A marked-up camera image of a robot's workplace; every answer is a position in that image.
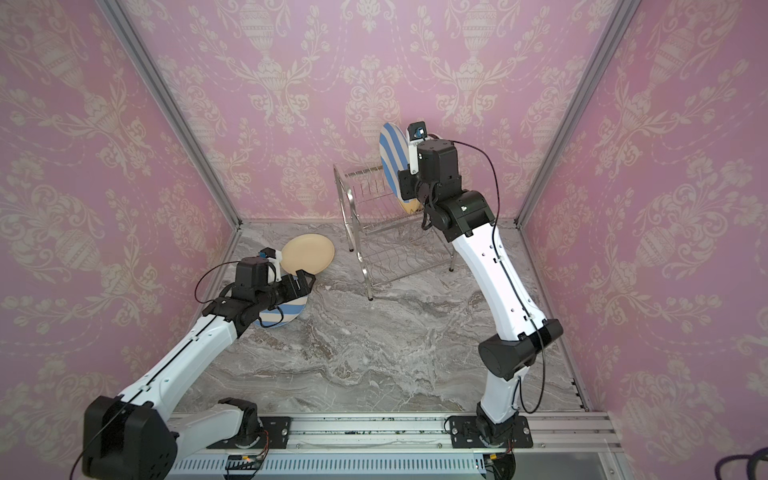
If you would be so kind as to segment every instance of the wire dish rack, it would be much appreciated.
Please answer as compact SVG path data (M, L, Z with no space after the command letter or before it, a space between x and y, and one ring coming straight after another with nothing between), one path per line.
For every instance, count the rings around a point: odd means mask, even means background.
M389 189L381 165L333 176L349 251L360 262L368 300L374 287L449 263L455 251L435 229L421 228L422 211L408 214Z

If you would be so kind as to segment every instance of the gray marble surface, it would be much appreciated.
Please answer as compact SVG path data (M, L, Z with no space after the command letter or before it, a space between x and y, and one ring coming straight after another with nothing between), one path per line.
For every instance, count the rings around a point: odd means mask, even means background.
M474 411L486 369L477 345L495 333L488 304L459 257L455 271L436 267L375 290L368 301L362 273L341 223L251 223L233 260L263 247L281 249L320 233L336 257L318 275L302 314L285 326L251 327L190 387L178 412L198 412L233 396L260 412ZM517 230L502 228L505 248L531 297L540 289ZM225 282L234 278L230 265ZM557 345L547 349L542 411L579 410ZM524 383L532 408L541 385L537 359Z

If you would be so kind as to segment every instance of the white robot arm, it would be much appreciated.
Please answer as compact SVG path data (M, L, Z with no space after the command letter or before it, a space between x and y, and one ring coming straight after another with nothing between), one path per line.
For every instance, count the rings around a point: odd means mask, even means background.
M556 319L548 320L528 295L504 251L485 198L462 189L453 142L428 140L424 122L410 124L408 135L409 169L398 172L402 200L422 202L423 227L437 228L452 243L493 314L497 334L478 347L488 379L477 408L477 426L484 442L498 445L511 436L518 413L515 392L523 377L536 355L562 335L562 326Z
M206 367L260 320L260 312L282 312L280 304L311 292L315 276L303 270L296 275L280 279L280 252L272 249L238 262L235 281L157 365L117 397L100 396L85 410L83 473L104 480L159 480L177 458L220 440L233 439L240 448L260 441L263 426L252 402L223 399L181 420L170 415Z

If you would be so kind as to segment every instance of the beige plate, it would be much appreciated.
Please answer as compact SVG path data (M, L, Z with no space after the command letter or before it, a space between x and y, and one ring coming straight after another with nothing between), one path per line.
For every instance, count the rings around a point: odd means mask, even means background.
M283 247L283 269L296 275L297 270L316 275L325 270L333 261L333 242L317 233L308 233L294 238Z

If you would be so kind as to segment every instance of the wall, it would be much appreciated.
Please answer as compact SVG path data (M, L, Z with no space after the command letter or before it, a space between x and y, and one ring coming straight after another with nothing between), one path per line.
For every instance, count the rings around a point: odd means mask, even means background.
M247 219L339 217L332 164L418 119L486 149L516 214L614 3L123 1ZM465 186L495 197L485 162Z
M2 2L0 47L2 476L62 478L230 228L94 2Z
M765 18L643 2L527 227L640 479L768 444Z

